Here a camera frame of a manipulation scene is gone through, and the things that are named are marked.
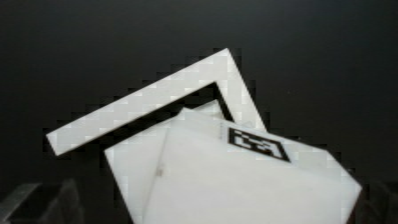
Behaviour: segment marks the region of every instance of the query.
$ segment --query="black background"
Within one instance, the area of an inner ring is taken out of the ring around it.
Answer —
[[[396,181],[396,42],[396,0],[2,0],[0,198],[73,177],[87,223],[128,223],[101,150],[55,158],[42,135],[225,47],[270,132]]]

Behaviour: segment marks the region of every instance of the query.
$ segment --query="apriltag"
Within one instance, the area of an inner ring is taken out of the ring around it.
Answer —
[[[231,145],[289,162],[288,154],[279,141],[254,135],[231,126],[225,126],[224,128],[224,133],[227,135],[224,139]]]

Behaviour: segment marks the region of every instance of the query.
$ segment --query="black object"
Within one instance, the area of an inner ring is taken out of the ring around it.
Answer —
[[[353,210],[350,224],[398,224],[398,183],[369,181]]]
[[[23,184],[0,204],[0,224],[83,224],[76,184]]]

